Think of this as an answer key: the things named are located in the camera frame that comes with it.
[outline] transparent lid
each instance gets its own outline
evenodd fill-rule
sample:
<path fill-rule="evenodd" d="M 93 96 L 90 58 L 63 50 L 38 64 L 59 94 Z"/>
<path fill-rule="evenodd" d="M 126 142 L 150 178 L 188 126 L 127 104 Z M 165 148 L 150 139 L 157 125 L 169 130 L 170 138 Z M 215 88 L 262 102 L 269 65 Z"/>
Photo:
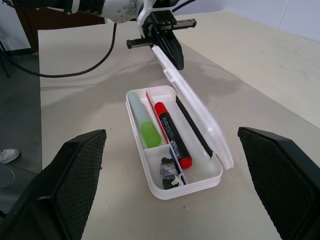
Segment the transparent lid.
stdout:
<path fill-rule="evenodd" d="M 218 156 L 226 169 L 233 168 L 234 160 L 217 121 L 161 48 L 155 45 L 152 50 L 160 61 L 165 76 L 175 88 L 177 96 L 201 132 L 206 143 L 214 154 Z"/>

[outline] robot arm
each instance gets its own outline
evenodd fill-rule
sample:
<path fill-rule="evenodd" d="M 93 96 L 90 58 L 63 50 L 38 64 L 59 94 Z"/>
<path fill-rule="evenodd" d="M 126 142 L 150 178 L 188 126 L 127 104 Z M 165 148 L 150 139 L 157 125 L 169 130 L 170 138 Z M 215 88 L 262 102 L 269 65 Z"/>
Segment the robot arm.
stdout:
<path fill-rule="evenodd" d="M 142 46 L 159 46 L 178 70 L 184 68 L 181 45 L 173 31 L 194 28 L 194 19 L 177 21 L 173 15 L 180 0 L 2 0 L 6 5 L 30 8 L 51 8 L 66 14 L 88 13 L 108 18 L 120 24 L 136 21 L 141 38 L 128 40 L 129 49 Z"/>

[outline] black foam pad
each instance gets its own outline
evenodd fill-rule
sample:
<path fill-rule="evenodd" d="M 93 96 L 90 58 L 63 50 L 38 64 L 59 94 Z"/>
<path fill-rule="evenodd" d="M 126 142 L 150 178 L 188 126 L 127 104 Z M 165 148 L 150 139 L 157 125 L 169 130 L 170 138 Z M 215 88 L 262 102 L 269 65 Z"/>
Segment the black foam pad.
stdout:
<path fill-rule="evenodd" d="M 320 240 L 320 169 L 290 139 L 240 127 L 254 188 L 283 240 Z"/>
<path fill-rule="evenodd" d="M 81 240 L 96 195 L 106 131 L 63 144 L 0 224 L 1 240 Z"/>

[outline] white table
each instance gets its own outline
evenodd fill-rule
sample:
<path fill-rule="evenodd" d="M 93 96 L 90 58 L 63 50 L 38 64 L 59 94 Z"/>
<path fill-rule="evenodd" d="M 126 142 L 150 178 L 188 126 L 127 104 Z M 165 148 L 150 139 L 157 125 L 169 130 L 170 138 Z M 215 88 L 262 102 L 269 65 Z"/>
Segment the white table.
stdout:
<path fill-rule="evenodd" d="M 39 32 L 40 72 L 82 71 L 108 51 L 112 24 Z M 98 189 L 83 240 L 280 240 L 257 196 L 239 126 L 294 140 L 320 166 L 318 128 L 234 75 L 184 46 L 185 79 L 216 117 L 235 167 L 218 186 L 171 200 L 154 197 L 147 185 L 130 125 L 129 90 L 166 85 L 148 47 L 127 49 L 138 37 L 134 23 L 118 26 L 110 58 L 97 70 L 68 79 L 41 79 L 43 167 L 61 145 L 82 133 L 106 129 Z"/>
<path fill-rule="evenodd" d="M 320 42 L 227 11 L 179 18 L 197 21 L 182 43 L 320 128 Z"/>

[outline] sneaker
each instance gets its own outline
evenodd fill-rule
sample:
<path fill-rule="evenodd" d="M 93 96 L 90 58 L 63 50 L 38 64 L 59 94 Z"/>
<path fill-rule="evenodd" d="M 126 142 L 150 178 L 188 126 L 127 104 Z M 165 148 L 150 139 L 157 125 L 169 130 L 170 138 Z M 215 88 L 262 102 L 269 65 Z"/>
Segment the sneaker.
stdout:
<path fill-rule="evenodd" d="M 0 150 L 0 164 L 7 164 L 15 160 L 19 156 L 18 149 L 5 149 Z"/>

